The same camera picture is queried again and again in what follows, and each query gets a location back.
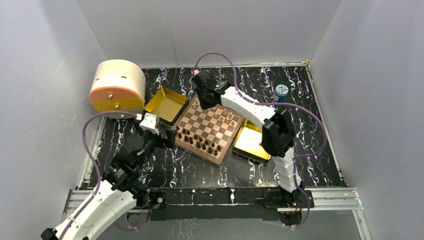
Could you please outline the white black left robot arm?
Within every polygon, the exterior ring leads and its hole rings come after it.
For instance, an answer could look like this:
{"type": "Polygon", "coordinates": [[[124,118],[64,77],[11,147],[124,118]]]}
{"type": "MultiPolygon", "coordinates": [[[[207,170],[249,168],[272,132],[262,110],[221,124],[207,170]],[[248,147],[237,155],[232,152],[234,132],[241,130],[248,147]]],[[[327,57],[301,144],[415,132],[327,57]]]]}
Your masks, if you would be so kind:
{"type": "Polygon", "coordinates": [[[113,157],[98,186],[61,224],[46,228],[43,240],[95,240],[130,209],[149,205],[149,188],[140,182],[139,171],[155,149],[173,149],[177,130],[162,125],[158,133],[137,128],[113,157]]]}

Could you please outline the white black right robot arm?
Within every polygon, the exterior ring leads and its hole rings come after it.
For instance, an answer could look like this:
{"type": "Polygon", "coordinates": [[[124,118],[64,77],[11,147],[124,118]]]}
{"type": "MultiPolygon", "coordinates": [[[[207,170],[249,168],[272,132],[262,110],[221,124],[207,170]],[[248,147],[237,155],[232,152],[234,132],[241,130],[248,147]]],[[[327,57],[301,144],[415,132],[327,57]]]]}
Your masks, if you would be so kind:
{"type": "Polygon", "coordinates": [[[302,182],[294,161],[294,138],[296,136],[291,116],[261,104],[236,89],[228,80],[217,80],[206,70],[194,70],[192,78],[199,104],[203,110],[216,105],[236,111],[251,121],[261,132],[261,146],[271,156],[282,192],[282,202],[295,207],[302,199],[298,190],[302,182]]]}

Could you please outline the black aluminium base frame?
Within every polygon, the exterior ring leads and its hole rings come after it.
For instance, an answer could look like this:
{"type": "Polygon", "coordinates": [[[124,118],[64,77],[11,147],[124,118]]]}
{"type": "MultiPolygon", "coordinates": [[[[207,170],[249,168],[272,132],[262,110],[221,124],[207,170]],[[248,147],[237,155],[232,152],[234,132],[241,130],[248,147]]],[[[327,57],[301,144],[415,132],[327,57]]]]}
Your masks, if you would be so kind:
{"type": "Polygon", "coordinates": [[[284,203],[278,187],[152,188],[145,207],[123,216],[150,215],[153,221],[179,219],[262,219],[300,221],[314,211],[363,211],[354,187],[306,188],[293,204],[284,203]]]}

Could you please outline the gold tin with white pieces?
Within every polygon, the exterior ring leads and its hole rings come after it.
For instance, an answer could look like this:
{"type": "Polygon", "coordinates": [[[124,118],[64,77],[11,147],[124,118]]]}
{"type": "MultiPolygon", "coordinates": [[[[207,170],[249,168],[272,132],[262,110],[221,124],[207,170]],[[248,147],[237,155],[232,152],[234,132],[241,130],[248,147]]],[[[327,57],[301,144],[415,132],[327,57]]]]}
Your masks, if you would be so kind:
{"type": "Polygon", "coordinates": [[[248,119],[240,127],[233,143],[233,151],[260,164],[267,164],[271,159],[271,155],[262,147],[262,132],[248,119]]]}

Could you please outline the cream orange round appliance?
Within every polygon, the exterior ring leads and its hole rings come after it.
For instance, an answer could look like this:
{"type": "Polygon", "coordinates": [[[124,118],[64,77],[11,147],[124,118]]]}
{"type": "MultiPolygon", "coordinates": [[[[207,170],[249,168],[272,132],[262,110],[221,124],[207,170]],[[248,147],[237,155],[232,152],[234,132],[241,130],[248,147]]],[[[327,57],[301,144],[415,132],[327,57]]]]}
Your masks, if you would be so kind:
{"type": "Polygon", "coordinates": [[[101,62],[89,92],[91,105],[111,119],[129,119],[131,116],[112,111],[141,114],[145,108],[146,77],[135,63],[124,59],[101,62]]]}

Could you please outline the wooden chess board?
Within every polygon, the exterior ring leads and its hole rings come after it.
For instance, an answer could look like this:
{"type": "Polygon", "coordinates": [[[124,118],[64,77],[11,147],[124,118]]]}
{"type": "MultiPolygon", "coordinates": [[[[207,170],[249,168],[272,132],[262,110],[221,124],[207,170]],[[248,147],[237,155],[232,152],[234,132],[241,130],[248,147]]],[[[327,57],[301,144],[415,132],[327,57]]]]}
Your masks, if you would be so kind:
{"type": "Polygon", "coordinates": [[[193,99],[189,102],[187,108],[182,112],[181,116],[172,126],[172,128],[175,129],[177,125],[181,127],[191,126],[192,130],[194,128],[198,128],[199,130],[203,130],[206,128],[206,130],[204,130],[205,132],[210,133],[211,131],[211,134],[215,134],[217,137],[226,140],[227,144],[225,145],[225,148],[221,152],[219,157],[205,157],[205,155],[198,156],[197,154],[193,153],[194,155],[219,167],[224,161],[228,150],[233,144],[233,141],[238,131],[240,130],[244,120],[245,118],[242,115],[220,104],[216,105],[215,107],[202,110],[199,105],[198,97],[194,96],[193,99]],[[233,114],[232,120],[228,119],[228,114],[230,112],[232,112],[233,114]],[[214,114],[218,114],[219,118],[215,119],[214,114]]]}

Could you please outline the dark chess pieces row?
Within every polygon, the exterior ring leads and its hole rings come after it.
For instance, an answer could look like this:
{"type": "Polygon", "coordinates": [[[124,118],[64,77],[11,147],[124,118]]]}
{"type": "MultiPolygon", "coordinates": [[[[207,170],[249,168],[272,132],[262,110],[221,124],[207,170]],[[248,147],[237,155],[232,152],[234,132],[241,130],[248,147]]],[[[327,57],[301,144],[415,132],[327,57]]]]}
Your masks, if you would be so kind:
{"type": "Polygon", "coordinates": [[[192,130],[191,127],[191,125],[174,127],[177,131],[176,145],[198,156],[218,158],[226,147],[227,141],[212,134],[212,131],[205,132],[206,128],[201,130],[194,127],[192,130]]]}

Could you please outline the empty gold tin box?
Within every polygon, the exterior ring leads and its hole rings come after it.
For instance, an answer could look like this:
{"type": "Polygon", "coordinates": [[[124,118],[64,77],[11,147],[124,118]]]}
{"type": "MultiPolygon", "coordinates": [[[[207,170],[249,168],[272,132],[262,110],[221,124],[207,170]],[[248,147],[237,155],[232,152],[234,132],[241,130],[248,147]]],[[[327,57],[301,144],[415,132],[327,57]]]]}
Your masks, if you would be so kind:
{"type": "Polygon", "coordinates": [[[160,120],[167,125],[173,125],[189,102],[185,95],[177,93],[169,88],[161,87],[147,103],[144,110],[159,116],[160,120]]]}

